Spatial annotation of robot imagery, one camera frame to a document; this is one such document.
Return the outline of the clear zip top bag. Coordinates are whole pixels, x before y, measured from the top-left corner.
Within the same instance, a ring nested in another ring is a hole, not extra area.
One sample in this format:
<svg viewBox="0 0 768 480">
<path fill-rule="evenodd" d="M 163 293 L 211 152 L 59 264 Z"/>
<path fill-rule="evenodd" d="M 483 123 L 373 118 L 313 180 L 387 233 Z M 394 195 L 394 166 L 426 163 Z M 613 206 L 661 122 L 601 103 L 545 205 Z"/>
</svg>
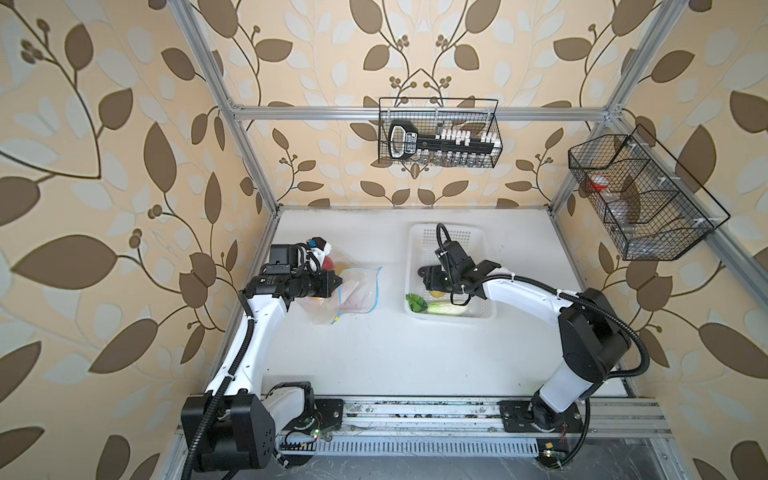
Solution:
<svg viewBox="0 0 768 480">
<path fill-rule="evenodd" d="M 330 298 L 307 297 L 298 305 L 316 324 L 332 325 L 345 315 L 363 315 L 372 312 L 379 300 L 380 267 L 354 261 L 341 251 L 331 253 L 334 272 L 342 279 L 341 285 Z"/>
</svg>

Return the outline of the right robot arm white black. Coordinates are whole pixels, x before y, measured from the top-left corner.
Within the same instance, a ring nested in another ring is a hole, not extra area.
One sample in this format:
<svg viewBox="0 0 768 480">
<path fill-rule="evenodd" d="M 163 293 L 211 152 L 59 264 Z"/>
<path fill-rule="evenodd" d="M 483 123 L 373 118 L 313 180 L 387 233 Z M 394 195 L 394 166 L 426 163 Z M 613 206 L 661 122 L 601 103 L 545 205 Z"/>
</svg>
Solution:
<svg viewBox="0 0 768 480">
<path fill-rule="evenodd" d="M 598 303 L 599 291 L 557 289 L 497 262 L 477 263 L 443 223 L 436 225 L 435 235 L 438 263 L 418 271 L 427 290 L 446 293 L 456 307 L 473 299 L 510 305 L 558 329 L 562 362 L 530 400 L 540 429 L 577 401 L 588 400 L 606 381 L 638 377 L 649 369 L 650 352 L 639 333 Z"/>
</svg>

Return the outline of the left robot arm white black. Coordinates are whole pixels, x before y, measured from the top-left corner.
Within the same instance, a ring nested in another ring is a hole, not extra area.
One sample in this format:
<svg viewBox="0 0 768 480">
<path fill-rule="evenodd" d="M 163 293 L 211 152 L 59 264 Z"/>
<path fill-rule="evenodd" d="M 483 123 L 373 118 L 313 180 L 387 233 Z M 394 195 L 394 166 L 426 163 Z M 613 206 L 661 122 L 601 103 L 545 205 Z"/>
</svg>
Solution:
<svg viewBox="0 0 768 480">
<path fill-rule="evenodd" d="M 262 392 L 267 350 L 294 300 L 328 299 L 340 288 L 341 277 L 324 266 L 331 251 L 320 237 L 274 244 L 267 263 L 238 290 L 243 315 L 223 363 L 203 393 L 188 397 L 182 408 L 187 454 L 181 478 L 221 471 L 231 479 L 272 460 L 289 463 L 278 450 L 278 436 L 296 420 L 314 420 L 314 392 L 308 381 Z"/>
</svg>

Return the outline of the white radish green leaves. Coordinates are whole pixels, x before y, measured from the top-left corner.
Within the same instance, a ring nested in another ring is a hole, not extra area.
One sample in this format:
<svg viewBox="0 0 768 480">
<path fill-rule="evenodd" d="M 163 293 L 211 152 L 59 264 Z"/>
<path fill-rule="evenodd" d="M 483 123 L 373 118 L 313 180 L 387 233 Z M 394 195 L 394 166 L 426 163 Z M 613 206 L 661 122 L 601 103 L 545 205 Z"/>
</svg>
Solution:
<svg viewBox="0 0 768 480">
<path fill-rule="evenodd" d="M 467 310 L 467 305 L 454 304 L 450 301 L 427 302 L 416 294 L 406 294 L 405 301 L 412 313 L 425 315 L 461 316 Z"/>
</svg>

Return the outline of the black white tool in basket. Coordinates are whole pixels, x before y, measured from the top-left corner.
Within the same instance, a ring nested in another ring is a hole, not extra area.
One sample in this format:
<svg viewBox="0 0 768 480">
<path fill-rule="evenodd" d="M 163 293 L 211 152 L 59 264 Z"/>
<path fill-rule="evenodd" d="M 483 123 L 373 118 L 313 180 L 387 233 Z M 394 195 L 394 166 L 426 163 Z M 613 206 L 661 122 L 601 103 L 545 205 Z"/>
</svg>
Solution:
<svg viewBox="0 0 768 480">
<path fill-rule="evenodd" d="M 471 131 L 439 128 L 434 133 L 407 120 L 392 122 L 383 142 L 389 157 L 396 160 L 407 160 L 414 155 L 422 158 L 432 153 L 492 158 L 500 154 L 503 147 L 500 137 L 493 132 L 482 132 L 477 137 L 472 136 Z"/>
</svg>

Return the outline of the red capped bottle in basket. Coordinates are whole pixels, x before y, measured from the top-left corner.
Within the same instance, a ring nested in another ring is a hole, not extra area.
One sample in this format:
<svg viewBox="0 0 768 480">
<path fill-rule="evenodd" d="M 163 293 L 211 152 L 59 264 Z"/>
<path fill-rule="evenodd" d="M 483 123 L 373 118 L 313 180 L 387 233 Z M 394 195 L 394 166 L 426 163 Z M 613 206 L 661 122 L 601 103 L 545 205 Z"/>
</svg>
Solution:
<svg viewBox="0 0 768 480">
<path fill-rule="evenodd" d="M 609 188 L 611 180 L 603 175 L 590 175 L 586 179 L 585 191 L 589 194 L 597 194 Z"/>
</svg>

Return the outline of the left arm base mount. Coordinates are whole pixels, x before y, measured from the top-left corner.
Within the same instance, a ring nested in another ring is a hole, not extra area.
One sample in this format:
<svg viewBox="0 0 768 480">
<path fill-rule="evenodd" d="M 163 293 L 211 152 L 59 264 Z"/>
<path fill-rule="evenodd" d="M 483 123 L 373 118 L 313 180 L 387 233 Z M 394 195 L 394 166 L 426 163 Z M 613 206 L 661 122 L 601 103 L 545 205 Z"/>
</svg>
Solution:
<svg viewBox="0 0 768 480">
<path fill-rule="evenodd" d="M 265 397 L 263 405 L 276 427 L 275 460 L 284 468 L 307 463 L 343 423 L 343 400 L 308 400 L 298 388 L 279 389 Z"/>
</svg>

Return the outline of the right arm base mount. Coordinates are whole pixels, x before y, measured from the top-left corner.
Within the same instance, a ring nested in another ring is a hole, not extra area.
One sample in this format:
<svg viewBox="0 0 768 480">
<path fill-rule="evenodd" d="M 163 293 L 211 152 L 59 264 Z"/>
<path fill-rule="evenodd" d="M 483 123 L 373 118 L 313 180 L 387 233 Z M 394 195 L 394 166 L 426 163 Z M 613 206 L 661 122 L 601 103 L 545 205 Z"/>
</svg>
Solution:
<svg viewBox="0 0 768 480">
<path fill-rule="evenodd" d="M 538 439 L 536 461 L 546 470 L 565 470 L 586 443 L 591 425 L 591 401 L 577 400 L 558 413 L 534 395 L 530 400 L 503 400 L 498 403 L 506 433 L 543 433 Z"/>
</svg>

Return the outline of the aluminium frame rail front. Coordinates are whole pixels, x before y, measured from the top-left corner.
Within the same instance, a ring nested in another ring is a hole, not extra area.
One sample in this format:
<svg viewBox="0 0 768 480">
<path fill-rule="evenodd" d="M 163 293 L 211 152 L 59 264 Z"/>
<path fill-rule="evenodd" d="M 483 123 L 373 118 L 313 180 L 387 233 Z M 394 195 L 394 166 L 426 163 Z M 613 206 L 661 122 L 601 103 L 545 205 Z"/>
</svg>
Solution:
<svg viewBox="0 0 768 480">
<path fill-rule="evenodd" d="M 506 433 L 498 403 L 526 397 L 319 396 L 344 401 L 343 423 L 334 435 L 391 437 L 551 437 Z M 651 399 L 593 397 L 588 436 L 608 439 L 670 438 L 660 405 Z"/>
</svg>

